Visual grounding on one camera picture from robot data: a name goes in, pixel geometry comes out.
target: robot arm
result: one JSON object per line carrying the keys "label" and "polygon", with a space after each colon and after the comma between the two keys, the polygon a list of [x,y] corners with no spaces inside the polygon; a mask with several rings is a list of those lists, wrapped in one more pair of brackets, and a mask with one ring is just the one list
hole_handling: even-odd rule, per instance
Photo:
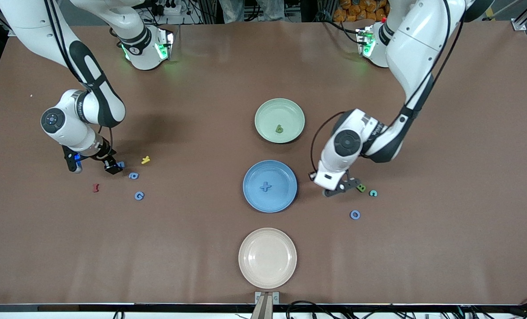
{"label": "robot arm", "polygon": [[359,156],[377,163],[397,156],[432,89],[430,70],[465,10],[464,0],[418,0],[409,10],[386,49],[387,64],[403,87],[406,102],[389,126],[359,109],[340,117],[313,176],[314,182],[326,189],[326,196],[348,190],[350,180],[340,179]]}
{"label": "robot arm", "polygon": [[112,128],[125,117],[125,106],[97,60],[65,23],[55,0],[0,0],[0,9],[20,41],[32,52],[68,67],[85,91],[65,92],[41,118],[45,133],[62,145],[69,170],[80,172],[79,154],[121,171],[115,151],[89,124]]}
{"label": "robot arm", "polygon": [[150,70],[170,58],[173,34],[146,26],[131,8],[144,0],[70,0],[104,20],[122,44],[126,58],[140,70]]}
{"label": "robot arm", "polygon": [[[375,22],[373,26],[365,28],[365,31],[371,34],[371,38],[364,36],[358,38],[359,42],[369,43],[369,45],[358,44],[360,54],[377,66],[388,67],[386,48],[415,2],[415,0],[389,0],[391,11],[389,11],[385,23]],[[470,22],[481,16],[492,6],[492,2],[494,0],[466,0],[464,21]]]}

